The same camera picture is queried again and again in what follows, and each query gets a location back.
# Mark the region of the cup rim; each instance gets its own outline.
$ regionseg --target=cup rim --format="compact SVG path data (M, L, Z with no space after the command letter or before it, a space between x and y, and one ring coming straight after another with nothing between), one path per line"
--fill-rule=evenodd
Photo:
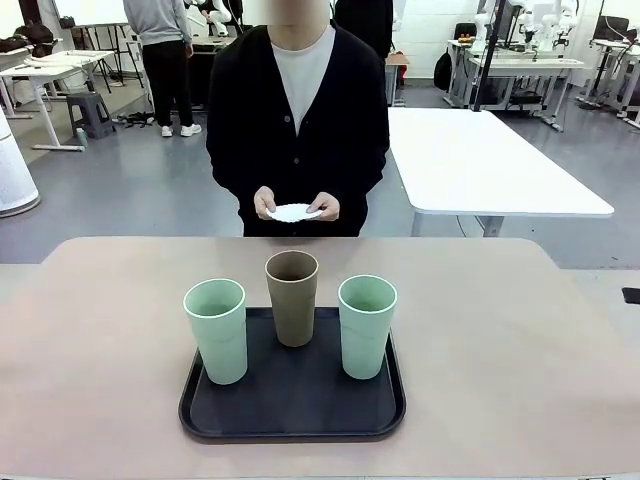
M309 275L308 277L305 278L301 278L300 280L280 280L279 278L274 277L273 275L271 275L269 273L269 269L267 268L269 266L269 262L271 260L273 260L276 257L279 257L280 255L284 255L285 253L302 253L303 255L306 255L308 257L313 258L313 261L316 262L316 268L313 271L313 273L311 275ZM302 250L285 250L283 252L279 252L276 253L275 255L272 255L269 260L267 260L267 262L264 264L264 271L267 274L267 277L269 277L271 280L275 281L275 282L280 282L280 283L287 283L287 284L295 284L295 283L302 283L302 282L306 282L307 280L309 280L310 278L313 278L315 275L318 274L318 269L320 268L320 264L318 263L318 259L316 257L314 257L313 255L311 255L308 252L303 252Z
M187 297L191 292L193 292L196 288L201 287L202 285L205 285L207 283L217 283L217 282L229 282L229 283L233 283L237 287L240 287L240 291L242 292L242 298L240 299L240 301L235 307L233 307L228 312L221 313L219 315L198 315L197 313L193 313L189 308L187 308ZM236 282L235 280L231 280L230 278L211 278L209 280L204 280L194 285L193 287L191 287L189 291L185 294L184 299L182 300L182 307L184 308L184 311L187 312L192 317L200 318L203 320L215 320L217 318L226 317L227 315L230 315L236 310L238 310L244 304L246 298L247 298L247 292L245 292L244 287L240 285L238 282Z
M389 305L387 308L384 308L382 310L376 310L375 312L367 312L365 310L358 310L357 308L354 308L351 305L349 305L347 302L345 302L345 300L342 298L342 287L344 287L347 284L347 282L350 282L351 280L356 280L358 278L375 278L376 280L381 280L382 282L389 285L393 290L393 302L391 303L391 305ZM340 304L344 305L346 308L348 308L352 312L356 312L362 315L380 315L381 313L388 312L389 310L391 310L396 306L396 304L398 303L398 290L396 290L396 287L394 287L389 280L386 280L382 277L378 277L377 275L355 275L353 277L347 278L344 282L340 284L340 287L338 288L338 299L340 300Z

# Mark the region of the mint green cup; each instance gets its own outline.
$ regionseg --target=mint green cup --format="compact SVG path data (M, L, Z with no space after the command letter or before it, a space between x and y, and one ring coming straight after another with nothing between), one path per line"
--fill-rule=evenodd
M199 283L184 297L204 368L218 385L247 373L247 308L242 285L216 279Z
M340 285L338 297L342 368L357 380L369 380L382 368L398 292L383 278L360 275Z

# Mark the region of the person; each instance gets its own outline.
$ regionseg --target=person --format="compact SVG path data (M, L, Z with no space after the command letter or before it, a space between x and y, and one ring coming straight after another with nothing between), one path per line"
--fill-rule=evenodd
M384 63L329 24L324 1L271 5L269 26L214 63L209 112L227 116L209 115L213 176L237 197L245 236L357 237L389 149ZM267 211L295 203L322 214L270 220Z
M202 127L193 122L189 94L187 60L193 55L193 46L183 0L124 0L124 10L142 42L142 60L162 136L173 136L174 100L180 114L180 134L191 137L200 133Z
M338 0L335 20L373 48L383 60L393 45L393 0Z

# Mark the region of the white sneaker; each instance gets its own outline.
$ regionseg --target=white sneaker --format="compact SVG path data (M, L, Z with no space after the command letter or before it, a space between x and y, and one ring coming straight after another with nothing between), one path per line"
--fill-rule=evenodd
M194 123L190 127L182 127L182 132L180 132L180 135L182 135L183 137L190 137L200 132L202 132L202 127L197 123Z

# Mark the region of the person in gray hoodie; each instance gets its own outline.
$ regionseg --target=person in gray hoodie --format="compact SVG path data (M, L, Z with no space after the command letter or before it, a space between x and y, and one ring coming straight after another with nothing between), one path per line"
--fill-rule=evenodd
M174 100L180 114L181 135L200 133L202 128L193 122L189 93L187 61L193 55L193 46L183 0L124 0L124 10L143 45L142 60L162 136L173 136Z

